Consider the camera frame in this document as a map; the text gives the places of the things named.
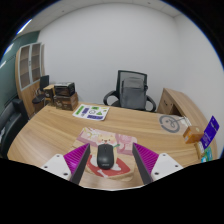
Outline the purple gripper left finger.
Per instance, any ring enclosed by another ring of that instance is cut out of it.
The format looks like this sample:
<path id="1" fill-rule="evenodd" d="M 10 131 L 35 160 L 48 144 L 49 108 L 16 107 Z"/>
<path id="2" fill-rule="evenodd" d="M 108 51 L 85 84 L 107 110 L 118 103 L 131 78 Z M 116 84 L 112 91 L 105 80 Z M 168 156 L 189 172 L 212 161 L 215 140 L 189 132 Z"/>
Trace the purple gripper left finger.
<path id="1" fill-rule="evenodd" d="M 74 184 L 79 184 L 89 155 L 90 144 L 85 144 L 65 155 L 54 155 L 42 166 L 42 169 Z"/>

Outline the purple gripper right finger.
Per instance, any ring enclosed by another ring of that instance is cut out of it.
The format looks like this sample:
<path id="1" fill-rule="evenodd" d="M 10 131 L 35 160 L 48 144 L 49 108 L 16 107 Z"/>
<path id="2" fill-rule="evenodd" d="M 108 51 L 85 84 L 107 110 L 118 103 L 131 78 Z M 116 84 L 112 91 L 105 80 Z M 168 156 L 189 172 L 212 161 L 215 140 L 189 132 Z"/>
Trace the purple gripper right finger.
<path id="1" fill-rule="evenodd" d="M 182 169 L 182 166 L 167 153 L 157 154 L 137 143 L 133 144 L 132 153 L 145 185 Z"/>

